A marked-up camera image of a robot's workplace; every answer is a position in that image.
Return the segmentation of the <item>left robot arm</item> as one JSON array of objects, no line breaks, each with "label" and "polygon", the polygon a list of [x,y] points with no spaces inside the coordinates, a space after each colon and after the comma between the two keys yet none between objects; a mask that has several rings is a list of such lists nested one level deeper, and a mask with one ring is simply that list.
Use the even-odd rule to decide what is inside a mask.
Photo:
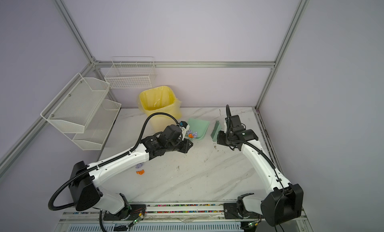
[{"label": "left robot arm", "polygon": [[103,165],[101,161],[89,165],[84,162],[75,164],[72,176],[93,166],[96,167],[94,171],[70,184],[76,211],[82,212],[94,208],[108,212],[115,220],[127,220],[132,214],[135,214],[135,211],[125,195],[113,193],[103,188],[103,184],[131,167],[163,156],[166,152],[186,154],[193,146],[193,143],[185,137],[189,128],[190,126],[186,122],[167,126],[163,132],[140,139],[137,147],[110,157],[111,163],[109,164]]}]

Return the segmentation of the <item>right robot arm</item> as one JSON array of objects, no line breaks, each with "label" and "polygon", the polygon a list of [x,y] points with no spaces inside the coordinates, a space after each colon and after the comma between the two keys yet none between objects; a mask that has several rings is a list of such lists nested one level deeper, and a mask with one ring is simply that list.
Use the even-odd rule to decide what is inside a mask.
[{"label": "right robot arm", "polygon": [[226,129],[218,132],[217,143],[238,149],[250,161],[261,178],[264,192],[247,193],[238,197],[239,214],[244,218],[250,213],[264,217],[275,227],[302,215],[304,191],[299,184],[292,184],[264,152],[256,133],[241,123],[238,115],[227,115]]}]

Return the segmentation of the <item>green hand brush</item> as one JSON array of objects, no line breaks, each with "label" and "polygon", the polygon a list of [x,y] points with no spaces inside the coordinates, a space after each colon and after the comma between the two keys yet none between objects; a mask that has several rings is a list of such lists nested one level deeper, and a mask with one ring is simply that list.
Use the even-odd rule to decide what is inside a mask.
[{"label": "green hand brush", "polygon": [[219,132],[222,130],[222,125],[220,123],[220,121],[216,121],[215,122],[215,125],[214,125],[214,128],[213,128],[213,131],[211,133],[211,138],[213,140],[214,143],[217,142],[218,140],[218,134]]}]

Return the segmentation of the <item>green plastic dustpan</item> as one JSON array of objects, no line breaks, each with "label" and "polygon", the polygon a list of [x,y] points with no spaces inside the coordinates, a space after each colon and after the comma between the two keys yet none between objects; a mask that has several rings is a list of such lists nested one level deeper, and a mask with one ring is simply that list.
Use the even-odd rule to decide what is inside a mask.
[{"label": "green plastic dustpan", "polygon": [[202,140],[206,135],[210,122],[205,120],[190,118],[188,120],[188,124],[190,125],[190,130],[192,130],[193,132],[197,131],[199,134],[198,138],[193,140]]}]

